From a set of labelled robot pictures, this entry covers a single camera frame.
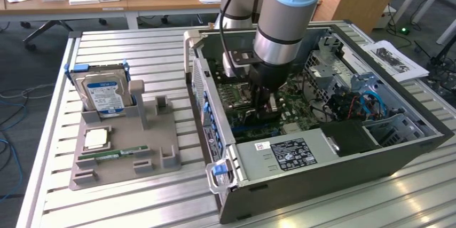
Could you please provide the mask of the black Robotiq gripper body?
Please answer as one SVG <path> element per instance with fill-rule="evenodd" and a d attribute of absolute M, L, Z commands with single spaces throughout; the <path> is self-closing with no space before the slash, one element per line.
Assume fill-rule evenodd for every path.
<path fill-rule="evenodd" d="M 247 79 L 253 89 L 275 92 L 287 79 L 291 65 L 271 65 L 266 62 L 257 62 L 250 65 Z"/>

